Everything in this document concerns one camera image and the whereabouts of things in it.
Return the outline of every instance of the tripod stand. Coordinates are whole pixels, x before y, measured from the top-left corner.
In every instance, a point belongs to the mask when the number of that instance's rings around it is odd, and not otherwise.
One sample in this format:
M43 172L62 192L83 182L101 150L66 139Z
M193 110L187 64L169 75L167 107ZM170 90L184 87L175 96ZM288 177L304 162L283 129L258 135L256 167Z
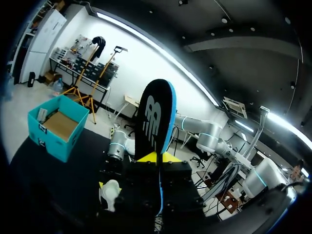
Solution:
M94 49L94 51L93 51L92 54L90 55L90 57L89 57L87 63L84 65L84 68L82 69L82 71L81 71L81 73L80 73L80 75L79 75L79 77L78 77L78 79L77 79L75 85L74 85L73 87L71 87L70 89L66 90L66 91L65 91L64 93L62 93L61 95L64 95L64 94L73 94L73 95L75 95L75 96L81 98L81 94L80 94L78 85L79 85L79 83L80 83L80 81L81 81L81 79L82 79L82 75L83 75L84 71L86 70L86 68L87 68L87 66L88 66L88 64L89 64L89 62L90 62L92 56L93 56L94 53L97 51L97 49L98 49L98 46L96 46L96 48Z
M126 51L126 52L128 51L127 49L122 48L122 47L120 47L120 46L116 46L116 47L115 47L113 55L112 55L111 58L108 60L108 62L106 63L105 67L103 68L103 71L101 72L99 78L97 79L96 84L94 85L91 94L90 94L90 95L86 95L86 96L84 96L84 97L79 97L79 98L77 98L77 99L74 100L74 101L81 101L82 105L84 106L83 100L86 99L86 98L88 99L88 100L86 101L85 105L86 105L86 106L90 106L90 105L91 105L91 110L92 110L92 114L93 114L94 124L96 124L97 122L96 122L96 116L95 116L94 106L93 106L93 94L94 94L94 92L96 91L96 88L97 88L97 86L98 86L99 79L102 78L102 75L104 74L104 72L105 72L106 69L108 68L108 66L109 66L110 62L113 60L114 56L115 56L117 53L121 53L123 50Z

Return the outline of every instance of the cardboard flap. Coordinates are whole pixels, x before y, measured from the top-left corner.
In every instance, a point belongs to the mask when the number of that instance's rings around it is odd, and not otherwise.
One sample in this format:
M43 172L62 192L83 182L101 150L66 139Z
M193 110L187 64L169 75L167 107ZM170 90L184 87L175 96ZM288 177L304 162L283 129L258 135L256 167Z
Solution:
M66 142L68 142L69 137L77 125L78 123L76 121L73 121L61 112L56 112L43 124L49 131Z

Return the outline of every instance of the teal box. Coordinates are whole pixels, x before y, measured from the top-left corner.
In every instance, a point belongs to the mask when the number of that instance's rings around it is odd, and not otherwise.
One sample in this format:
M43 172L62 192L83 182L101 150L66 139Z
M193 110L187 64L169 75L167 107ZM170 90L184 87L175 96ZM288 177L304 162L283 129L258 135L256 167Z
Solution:
M40 108L47 110L47 116L54 111L58 111L61 117L68 119L69 123L75 123L72 125L68 140L64 140L51 132L45 123L41 124L37 121L37 116ZM46 148L47 152L62 162L67 162L72 148L74 147L79 135L81 134L84 125L86 123L89 110L72 101L68 97L61 95L53 98L40 106L36 107L28 113L28 131L29 137L39 146ZM58 125L66 125L67 123L55 122L56 127L62 129Z

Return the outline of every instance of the storage bin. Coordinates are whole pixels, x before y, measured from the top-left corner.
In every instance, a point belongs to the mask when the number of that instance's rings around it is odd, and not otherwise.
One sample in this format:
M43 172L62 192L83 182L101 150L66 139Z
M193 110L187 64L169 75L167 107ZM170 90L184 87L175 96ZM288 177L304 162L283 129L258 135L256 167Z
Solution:
M50 116L44 123L37 121L40 108ZM88 109L64 95L58 96L28 113L29 137L52 156L67 162L88 114Z

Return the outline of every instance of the person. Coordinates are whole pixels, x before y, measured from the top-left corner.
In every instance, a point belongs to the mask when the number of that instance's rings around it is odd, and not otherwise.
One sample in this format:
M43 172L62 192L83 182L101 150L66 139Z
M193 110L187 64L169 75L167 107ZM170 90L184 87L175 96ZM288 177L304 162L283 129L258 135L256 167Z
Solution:
M297 161L296 165L294 166L292 173L290 173L289 177L288 177L288 181L290 183L294 183L296 181L302 181L303 180L303 175L300 177L300 172L301 169L303 168L303 160L300 159Z

